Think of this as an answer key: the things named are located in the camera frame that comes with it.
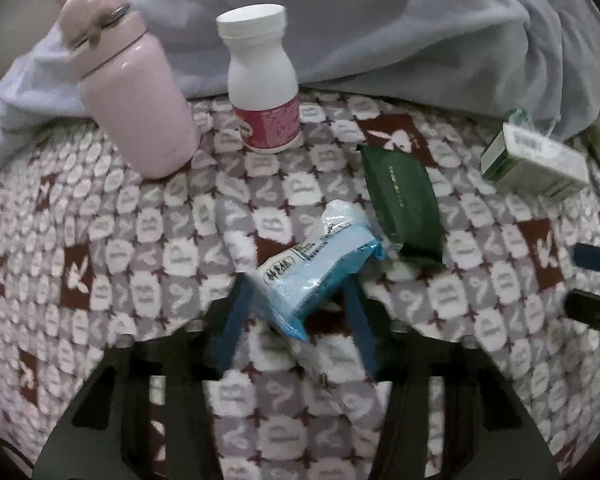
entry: pink thermos bottle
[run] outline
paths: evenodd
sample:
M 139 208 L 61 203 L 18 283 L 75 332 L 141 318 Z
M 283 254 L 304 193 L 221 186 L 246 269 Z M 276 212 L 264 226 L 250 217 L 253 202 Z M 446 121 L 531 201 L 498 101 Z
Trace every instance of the pink thermos bottle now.
M 200 142 L 160 41 L 126 0 L 68 0 L 59 25 L 85 108 L 142 176 L 184 166 Z

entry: white bottle cap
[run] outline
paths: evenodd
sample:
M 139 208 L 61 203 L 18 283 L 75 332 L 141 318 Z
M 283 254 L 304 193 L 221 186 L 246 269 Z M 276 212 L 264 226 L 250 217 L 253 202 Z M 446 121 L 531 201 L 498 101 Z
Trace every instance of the white bottle cap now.
M 284 30 L 286 9 L 278 4 L 258 4 L 229 10 L 216 18 L 218 34 L 228 40 L 243 40 Z

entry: white cloth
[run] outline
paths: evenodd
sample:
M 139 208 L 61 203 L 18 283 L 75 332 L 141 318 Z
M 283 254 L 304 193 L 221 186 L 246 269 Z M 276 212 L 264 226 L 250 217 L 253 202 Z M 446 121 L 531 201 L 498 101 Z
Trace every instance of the white cloth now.
M 288 10 L 300 82 L 504 117 L 524 107 L 565 139 L 600 120 L 600 13 L 591 0 L 130 0 L 187 97 L 226 92 L 215 17 Z M 0 84 L 0 128 L 86 116 L 57 25 Z

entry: white plastic bottle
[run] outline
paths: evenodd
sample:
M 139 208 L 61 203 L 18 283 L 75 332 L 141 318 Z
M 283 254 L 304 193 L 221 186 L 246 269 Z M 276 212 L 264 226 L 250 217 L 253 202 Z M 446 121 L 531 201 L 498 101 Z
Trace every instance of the white plastic bottle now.
M 298 79 L 282 48 L 285 7 L 260 4 L 216 18 L 231 51 L 228 87 L 242 141 L 254 152 L 277 153 L 300 138 Z

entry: green package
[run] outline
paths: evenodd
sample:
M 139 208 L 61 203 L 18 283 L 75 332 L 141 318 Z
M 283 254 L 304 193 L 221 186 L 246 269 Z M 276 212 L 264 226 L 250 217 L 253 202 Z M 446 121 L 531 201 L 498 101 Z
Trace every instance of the green package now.
M 358 150 L 366 188 L 386 237 L 401 246 L 405 261 L 444 268 L 443 229 L 427 170 L 409 153 L 362 145 Z

